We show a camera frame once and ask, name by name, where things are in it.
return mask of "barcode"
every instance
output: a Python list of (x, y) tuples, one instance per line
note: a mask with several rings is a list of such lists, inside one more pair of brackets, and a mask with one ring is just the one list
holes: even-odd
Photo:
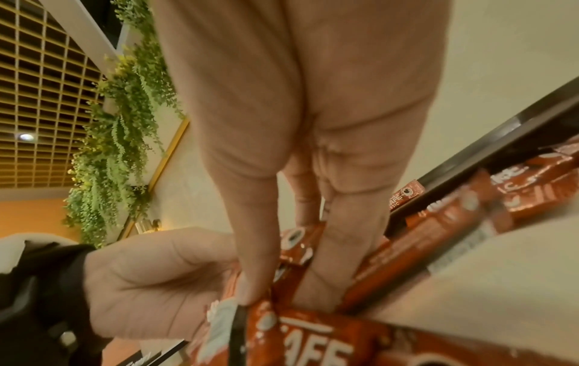
[(237, 306), (235, 298), (228, 298), (219, 302), (217, 311), (211, 319), (207, 340), (197, 353), (198, 363), (210, 361), (221, 349), (229, 345)]
[(431, 263), (428, 266), (428, 271), (432, 274), (440, 272), (442, 269), (448, 267), (452, 262), (494, 235), (496, 235), (496, 230), (492, 221), (483, 221), (476, 230), (468, 234), (460, 243), (452, 247), (452, 249), (443, 254), (442, 257)]

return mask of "hand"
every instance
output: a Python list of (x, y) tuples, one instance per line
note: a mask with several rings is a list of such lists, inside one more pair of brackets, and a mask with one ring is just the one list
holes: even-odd
[(84, 289), (96, 334), (193, 339), (221, 298), (233, 236), (190, 228), (132, 236), (90, 253)]
[(332, 310), (383, 234), (443, 66), (449, 1), (156, 0), (156, 27), (224, 200), (249, 304), (279, 258), (276, 174), (297, 224), (331, 207), (294, 304)]

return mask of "black sleeve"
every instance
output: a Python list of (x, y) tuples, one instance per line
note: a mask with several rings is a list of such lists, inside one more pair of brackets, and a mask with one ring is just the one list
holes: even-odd
[[(31, 276), (38, 279), (34, 317), (40, 328), (52, 332), (53, 339), (63, 326), (74, 333), (77, 342), (69, 348), (69, 366), (100, 366), (102, 350), (110, 341), (93, 332), (84, 293), (84, 262), (93, 250), (88, 245), (35, 248), (25, 251), (14, 271), (17, 282)], [(61, 347), (58, 340), (54, 345)]]

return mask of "grid ceiling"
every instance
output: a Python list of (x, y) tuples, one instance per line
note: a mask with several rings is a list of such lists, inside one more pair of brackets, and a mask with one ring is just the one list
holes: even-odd
[(38, 0), (0, 0), (0, 188), (72, 186), (101, 76)]

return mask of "artificial foliage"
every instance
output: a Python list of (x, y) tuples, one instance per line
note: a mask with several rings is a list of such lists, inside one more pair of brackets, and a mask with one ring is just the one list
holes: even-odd
[(101, 246), (119, 225), (119, 211), (146, 215), (149, 194), (143, 182), (149, 142), (161, 148), (154, 112), (161, 105), (183, 117), (167, 72), (153, 15), (146, 0), (113, 0), (116, 14), (140, 32), (141, 41), (125, 50), (108, 79), (96, 91), (115, 102), (115, 111), (91, 105), (92, 122), (69, 171), (75, 182), (66, 200), (66, 224), (79, 226), (81, 240)]

